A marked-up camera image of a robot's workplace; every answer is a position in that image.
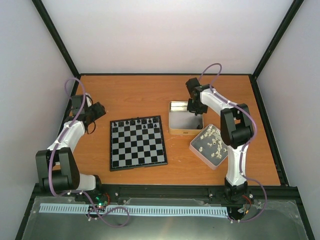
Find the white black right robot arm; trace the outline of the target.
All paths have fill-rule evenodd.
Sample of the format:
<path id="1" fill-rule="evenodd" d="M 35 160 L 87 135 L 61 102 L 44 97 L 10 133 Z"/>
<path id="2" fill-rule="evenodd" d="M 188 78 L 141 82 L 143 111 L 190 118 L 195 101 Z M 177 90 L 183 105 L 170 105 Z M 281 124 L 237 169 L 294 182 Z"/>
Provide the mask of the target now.
<path id="1" fill-rule="evenodd" d="M 204 114 L 210 108 L 220 116 L 220 135 L 228 152 L 224 197 L 235 202 L 247 192 L 246 156 L 257 125 L 246 104 L 228 100 L 210 84 L 201 85 L 197 78 L 189 79 L 185 85 L 190 95 L 187 103 L 190 113 Z"/>

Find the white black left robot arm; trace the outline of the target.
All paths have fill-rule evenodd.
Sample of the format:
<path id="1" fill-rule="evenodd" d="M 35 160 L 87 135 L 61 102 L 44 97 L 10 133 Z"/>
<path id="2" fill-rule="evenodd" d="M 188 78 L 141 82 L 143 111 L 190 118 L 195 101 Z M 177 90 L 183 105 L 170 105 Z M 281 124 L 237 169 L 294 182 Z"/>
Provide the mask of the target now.
<path id="1" fill-rule="evenodd" d="M 71 116 L 68 116 L 57 139 L 47 149 L 35 155 L 39 188 L 43 192 L 86 191 L 92 201 L 103 198 L 104 188 L 97 175 L 79 172 L 73 152 L 89 126 L 106 114 L 100 102 L 93 103 L 90 94 L 71 97 Z"/>

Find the black white chess board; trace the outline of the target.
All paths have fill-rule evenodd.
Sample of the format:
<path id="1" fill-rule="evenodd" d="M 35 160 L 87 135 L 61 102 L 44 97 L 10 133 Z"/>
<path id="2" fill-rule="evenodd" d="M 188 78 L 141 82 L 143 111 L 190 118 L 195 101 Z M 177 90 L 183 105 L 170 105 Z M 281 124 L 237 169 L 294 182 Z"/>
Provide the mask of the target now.
<path id="1" fill-rule="evenodd" d="M 168 164 L 162 120 L 159 115 L 112 120 L 110 122 L 109 170 L 121 171 Z"/>

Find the gold metal tin box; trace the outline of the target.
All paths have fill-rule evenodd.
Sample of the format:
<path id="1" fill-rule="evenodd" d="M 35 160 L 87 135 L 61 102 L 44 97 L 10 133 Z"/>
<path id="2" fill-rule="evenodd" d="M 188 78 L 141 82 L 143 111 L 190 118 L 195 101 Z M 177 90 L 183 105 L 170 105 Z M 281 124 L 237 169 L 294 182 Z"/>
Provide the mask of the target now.
<path id="1" fill-rule="evenodd" d="M 203 116 L 189 112 L 187 106 L 187 101 L 171 101 L 169 103 L 169 134 L 197 135 L 204 129 Z"/>

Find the silver tin lid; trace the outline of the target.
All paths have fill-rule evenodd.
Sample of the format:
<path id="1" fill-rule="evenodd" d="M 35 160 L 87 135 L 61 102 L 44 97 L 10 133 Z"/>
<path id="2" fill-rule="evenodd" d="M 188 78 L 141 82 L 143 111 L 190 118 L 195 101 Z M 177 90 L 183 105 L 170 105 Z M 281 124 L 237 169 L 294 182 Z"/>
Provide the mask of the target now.
<path id="1" fill-rule="evenodd" d="M 189 144 L 189 149 L 209 168 L 215 170 L 228 156 L 221 131 L 213 124 L 206 126 Z"/>

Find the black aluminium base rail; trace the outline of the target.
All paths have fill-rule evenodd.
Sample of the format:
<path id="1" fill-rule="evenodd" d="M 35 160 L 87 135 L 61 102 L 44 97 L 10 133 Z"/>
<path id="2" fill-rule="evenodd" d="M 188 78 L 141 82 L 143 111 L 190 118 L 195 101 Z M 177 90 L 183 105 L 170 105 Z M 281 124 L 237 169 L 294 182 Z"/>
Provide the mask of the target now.
<path id="1" fill-rule="evenodd" d="M 301 205 L 302 200 L 297 187 L 290 186 L 265 186 L 267 195 L 267 202 L 271 201 L 294 201 Z M 129 199 L 182 199 L 182 200 L 197 200 L 204 203 L 222 206 L 241 206 L 245 203 L 245 198 L 242 195 L 253 195 L 251 204 L 262 203 L 264 201 L 264 194 L 259 186 L 249 186 L 246 193 L 242 193 L 236 200 L 226 200 L 224 186 L 222 185 L 130 185 L 130 184 L 103 184 L 100 190 L 93 190 L 87 192 L 94 203 L 100 199 L 108 200 L 104 196 L 108 194 L 111 203 L 124 204 L 124 200 Z M 52 194 L 42 192 L 36 183 L 32 197 L 48 196 Z"/>

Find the black frame post left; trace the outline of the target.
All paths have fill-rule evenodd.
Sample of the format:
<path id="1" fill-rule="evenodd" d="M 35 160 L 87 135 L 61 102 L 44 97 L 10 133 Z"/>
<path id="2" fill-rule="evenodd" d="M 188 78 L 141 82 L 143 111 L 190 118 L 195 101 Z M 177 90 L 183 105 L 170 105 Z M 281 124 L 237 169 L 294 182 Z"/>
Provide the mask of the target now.
<path id="1" fill-rule="evenodd" d="M 39 16 L 41 17 L 44 25 L 46 26 L 47 30 L 49 31 L 53 41 L 55 42 L 58 50 L 60 51 L 65 63 L 67 64 L 69 70 L 71 71 L 74 77 L 79 77 L 80 73 L 77 70 L 74 61 L 71 58 L 55 24 L 53 23 L 50 14 L 48 13 L 44 3 L 42 0 L 32 0 L 34 7 L 36 8 Z"/>

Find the black frame post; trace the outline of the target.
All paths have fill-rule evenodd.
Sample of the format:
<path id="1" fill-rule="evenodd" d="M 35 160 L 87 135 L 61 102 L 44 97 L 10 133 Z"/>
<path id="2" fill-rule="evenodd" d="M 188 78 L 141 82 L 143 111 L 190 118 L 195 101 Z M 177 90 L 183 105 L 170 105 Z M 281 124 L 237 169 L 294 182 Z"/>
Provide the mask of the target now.
<path id="1" fill-rule="evenodd" d="M 291 22 L 293 21 L 294 17 L 296 16 L 297 12 L 299 11 L 303 3 L 304 3 L 304 0 L 292 1 L 289 9 L 287 10 L 285 16 L 283 17 L 279 27 L 277 28 L 268 47 L 264 51 L 258 65 L 256 66 L 252 74 L 252 77 L 251 77 L 252 82 L 256 81 L 260 76 L 260 74 L 262 73 L 264 67 L 266 66 L 267 62 L 271 58 L 273 52 L 275 51 L 276 47 L 278 46 L 279 42 L 281 41 L 282 37 L 284 36 L 285 32 L 287 31 L 288 27 L 290 26 Z"/>
<path id="2" fill-rule="evenodd" d="M 74 61 L 71 58 L 55 24 L 53 23 L 50 14 L 48 13 L 44 3 L 42 0 L 32 0 L 34 7 L 36 8 L 39 16 L 41 17 L 44 25 L 46 26 L 47 30 L 49 31 L 53 41 L 55 42 L 58 50 L 60 51 L 65 63 L 67 64 L 69 70 L 71 71 L 74 77 L 79 77 L 80 73 L 77 70 Z"/>

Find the black frame post right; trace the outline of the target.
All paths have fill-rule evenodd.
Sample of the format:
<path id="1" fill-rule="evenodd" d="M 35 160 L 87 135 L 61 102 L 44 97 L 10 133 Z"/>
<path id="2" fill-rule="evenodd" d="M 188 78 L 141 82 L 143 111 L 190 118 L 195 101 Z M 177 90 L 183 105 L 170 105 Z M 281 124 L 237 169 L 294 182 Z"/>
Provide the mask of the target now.
<path id="1" fill-rule="evenodd" d="M 285 16 L 283 17 L 279 27 L 277 28 L 268 47 L 264 51 L 258 65 L 256 66 L 252 74 L 252 77 L 251 77 L 252 82 L 256 81 L 260 76 L 260 74 L 262 73 L 264 67 L 266 66 L 267 62 L 271 58 L 273 52 L 275 51 L 276 47 L 278 46 L 279 42 L 281 41 L 282 37 L 284 36 L 285 32 L 287 31 L 288 27 L 290 26 L 291 22 L 293 21 L 294 17 L 296 16 L 297 12 L 299 11 L 303 3 L 304 3 L 304 0 L 292 1 L 289 9 L 287 10 Z"/>

